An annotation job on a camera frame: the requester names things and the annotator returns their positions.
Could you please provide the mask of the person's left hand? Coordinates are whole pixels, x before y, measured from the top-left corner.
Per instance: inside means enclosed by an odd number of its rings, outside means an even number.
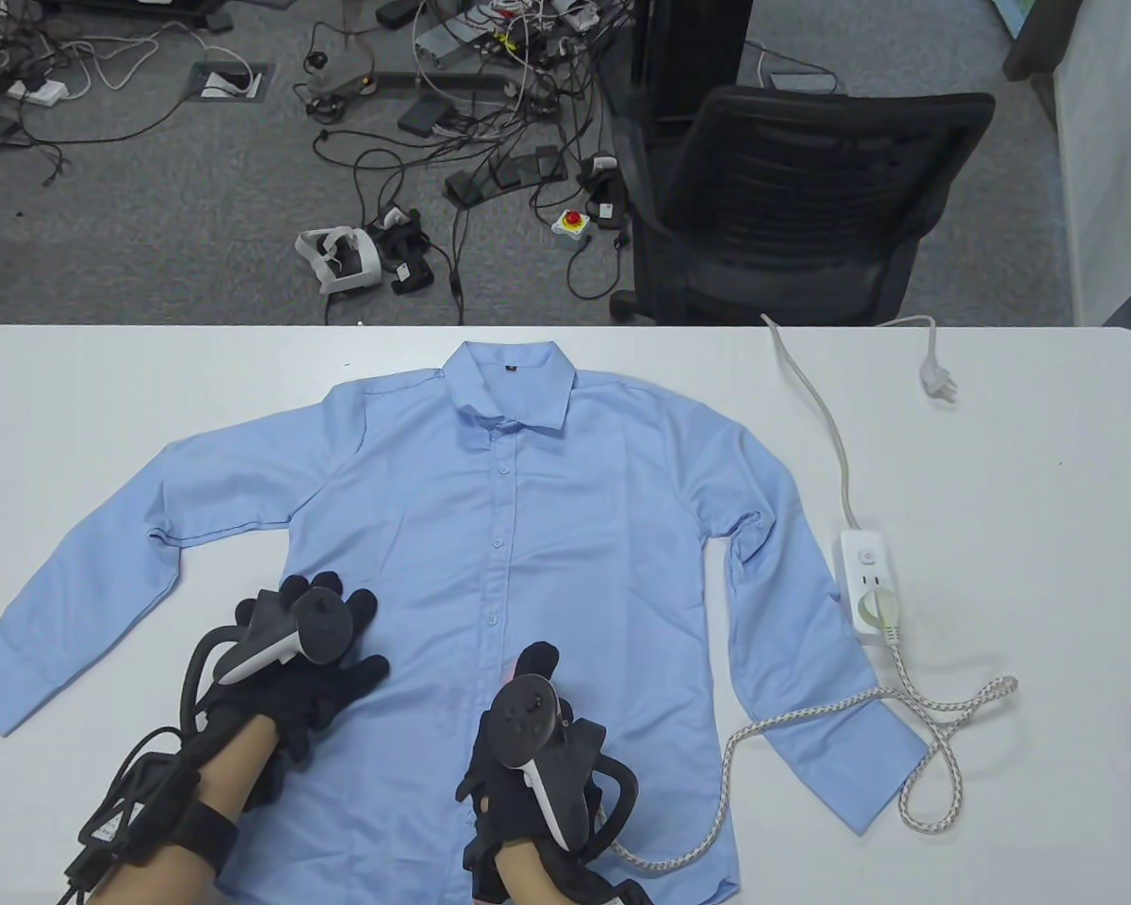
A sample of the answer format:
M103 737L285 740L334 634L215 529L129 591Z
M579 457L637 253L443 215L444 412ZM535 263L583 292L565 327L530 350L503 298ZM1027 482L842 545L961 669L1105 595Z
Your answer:
M199 764L257 716L275 724L277 743L248 793L243 810L280 798L290 766L311 757L313 738L389 675L381 654L364 655L360 643L373 624L379 601L366 587L345 594L338 574L308 579L291 574L277 591L260 591L238 605L243 635L222 656L195 710L206 716Z

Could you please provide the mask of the person's right hand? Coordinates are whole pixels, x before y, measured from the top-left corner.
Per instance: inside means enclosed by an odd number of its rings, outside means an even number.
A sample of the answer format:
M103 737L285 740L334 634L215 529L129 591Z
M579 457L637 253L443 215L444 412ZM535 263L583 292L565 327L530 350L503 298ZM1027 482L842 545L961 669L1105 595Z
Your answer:
M474 841L463 853L472 896L492 904L644 904L633 880L592 869L608 845L596 827L605 729L577 719L552 676L560 652L533 643L480 718L456 798L469 800Z

